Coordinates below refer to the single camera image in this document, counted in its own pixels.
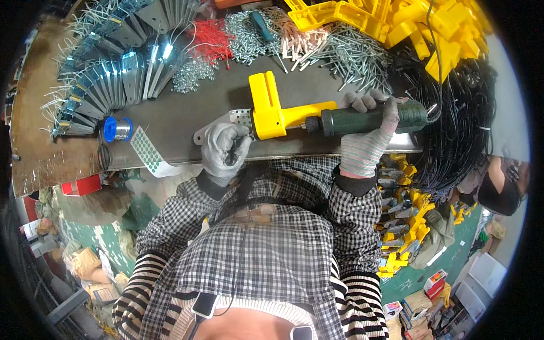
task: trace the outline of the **workshop floor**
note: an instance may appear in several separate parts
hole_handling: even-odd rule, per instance
[[[134,261],[127,258],[119,247],[119,231],[121,228],[141,230],[155,216],[164,205],[167,198],[173,196],[176,187],[197,175],[200,165],[189,165],[187,170],[177,176],[156,178],[147,169],[132,169],[123,173],[125,185],[134,192],[133,202],[129,211],[120,221],[104,226],[85,226],[64,221],[61,233],[68,238],[76,238],[84,247],[99,246],[105,250],[112,261],[112,265],[119,271],[130,276],[134,268]],[[429,267],[415,270],[408,266],[403,268],[391,279],[382,281],[382,303],[402,300],[407,295],[423,288],[425,281],[440,269],[448,273],[446,281],[452,284],[463,265],[467,261],[474,235],[477,230],[481,207],[477,207],[466,217],[464,222],[455,227],[455,243]]]

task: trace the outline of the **face mask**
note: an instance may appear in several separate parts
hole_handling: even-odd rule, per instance
[[[476,201],[491,212],[512,216],[520,206],[521,194],[516,182],[512,181],[510,176],[506,177],[503,191],[499,194],[489,174],[485,174]]]

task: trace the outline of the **green power tool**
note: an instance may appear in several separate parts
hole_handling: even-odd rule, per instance
[[[305,128],[309,135],[325,137],[357,132],[370,132],[381,126],[385,105],[378,104],[374,110],[359,113],[354,108],[322,110],[321,117],[306,117]],[[418,101],[408,100],[398,103],[399,124],[396,133],[415,132],[424,128],[429,122],[427,110]]]

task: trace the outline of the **solder wire spool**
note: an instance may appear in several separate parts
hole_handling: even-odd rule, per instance
[[[114,140],[128,140],[132,135],[132,121],[129,118],[115,119],[107,117],[104,122],[104,139],[111,143]]]

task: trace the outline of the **blue screwdriver handle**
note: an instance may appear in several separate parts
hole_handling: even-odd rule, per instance
[[[264,23],[263,17],[259,14],[259,12],[254,11],[249,14],[249,19],[251,20],[251,23],[255,27],[255,29],[259,32],[261,37],[264,39],[264,43],[268,44],[271,42],[274,38],[268,31],[267,25]]]

